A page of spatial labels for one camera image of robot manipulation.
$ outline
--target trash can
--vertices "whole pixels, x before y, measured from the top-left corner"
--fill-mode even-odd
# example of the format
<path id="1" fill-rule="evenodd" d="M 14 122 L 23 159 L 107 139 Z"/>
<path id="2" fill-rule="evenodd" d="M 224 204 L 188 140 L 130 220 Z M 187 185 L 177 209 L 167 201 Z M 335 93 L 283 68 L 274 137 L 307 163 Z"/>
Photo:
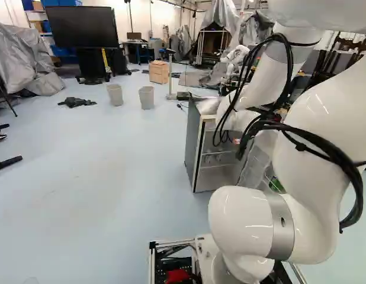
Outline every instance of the trash can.
<path id="1" fill-rule="evenodd" d="M 142 109 L 154 108 L 154 87 L 145 86 L 139 89 Z"/>
<path id="2" fill-rule="evenodd" d="M 111 99 L 111 104 L 115 107 L 122 105 L 123 101 L 123 90 L 118 84 L 107 85 L 107 91 Z"/>

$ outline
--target black monitor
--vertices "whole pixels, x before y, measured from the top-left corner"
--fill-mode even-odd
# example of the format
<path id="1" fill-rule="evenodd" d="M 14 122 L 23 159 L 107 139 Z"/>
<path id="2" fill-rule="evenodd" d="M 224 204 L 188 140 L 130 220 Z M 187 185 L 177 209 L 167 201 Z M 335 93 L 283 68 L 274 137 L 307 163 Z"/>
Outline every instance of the black monitor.
<path id="1" fill-rule="evenodd" d="M 46 7 L 46 14 L 58 47 L 118 48 L 111 7 L 55 6 Z"/>

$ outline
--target cardboard box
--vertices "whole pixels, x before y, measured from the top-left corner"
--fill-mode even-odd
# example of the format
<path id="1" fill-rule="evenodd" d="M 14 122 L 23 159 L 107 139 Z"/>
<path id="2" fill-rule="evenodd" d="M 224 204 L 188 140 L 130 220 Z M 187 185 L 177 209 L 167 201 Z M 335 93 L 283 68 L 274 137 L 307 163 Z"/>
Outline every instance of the cardboard box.
<path id="1" fill-rule="evenodd" d="M 44 10 L 41 2 L 32 1 L 32 3 L 33 3 L 33 10 Z"/>
<path id="2" fill-rule="evenodd" d="M 60 65 L 60 58 L 59 57 L 50 56 L 50 58 L 52 59 L 53 64 Z"/>
<path id="3" fill-rule="evenodd" d="M 40 33 L 43 33 L 42 21 L 30 21 L 30 27 L 36 28 Z"/>
<path id="4" fill-rule="evenodd" d="M 154 60 L 149 63 L 149 80 L 151 82 L 166 84 L 169 82 L 169 65 L 167 62 Z"/>

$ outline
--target red object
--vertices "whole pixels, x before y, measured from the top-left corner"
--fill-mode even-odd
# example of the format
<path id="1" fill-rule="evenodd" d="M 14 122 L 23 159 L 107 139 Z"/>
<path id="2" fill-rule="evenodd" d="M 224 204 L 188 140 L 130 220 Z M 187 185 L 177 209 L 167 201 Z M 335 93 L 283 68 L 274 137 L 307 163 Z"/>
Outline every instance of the red object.
<path id="1" fill-rule="evenodd" d="M 172 271 L 167 271 L 167 281 L 166 284 L 179 283 L 184 280 L 190 279 L 187 271 L 183 269 L 176 269 Z"/>

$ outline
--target chair leg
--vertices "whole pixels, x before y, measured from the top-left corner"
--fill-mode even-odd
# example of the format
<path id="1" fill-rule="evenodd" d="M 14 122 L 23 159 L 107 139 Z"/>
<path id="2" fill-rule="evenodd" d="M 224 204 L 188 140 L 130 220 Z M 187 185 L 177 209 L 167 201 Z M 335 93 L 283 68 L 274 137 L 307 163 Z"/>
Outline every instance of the chair leg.
<path id="1" fill-rule="evenodd" d="M 13 114 L 15 115 L 15 117 L 18 117 L 18 115 L 17 115 L 17 113 L 15 112 L 15 110 L 14 110 L 14 108 L 13 108 L 13 106 L 12 106 L 11 102 L 10 102 L 10 101 L 9 101 L 9 99 L 7 98 L 7 92 L 6 92 L 6 91 L 4 91 L 4 90 L 1 88 L 1 86 L 0 86 L 0 91 L 2 92 L 2 94 L 3 94 L 3 97 L 4 97 L 5 101 L 7 102 L 7 104 L 9 105 L 9 107 L 11 108 L 11 110 L 12 110 Z"/>
<path id="2" fill-rule="evenodd" d="M 19 161 L 21 161 L 23 159 L 23 157 L 21 156 L 17 156 L 17 157 L 14 157 L 14 158 L 10 158 L 8 160 L 5 160 L 3 162 L 0 162 L 0 170 L 5 168 L 5 167 L 8 167 L 14 163 L 17 163 Z"/>

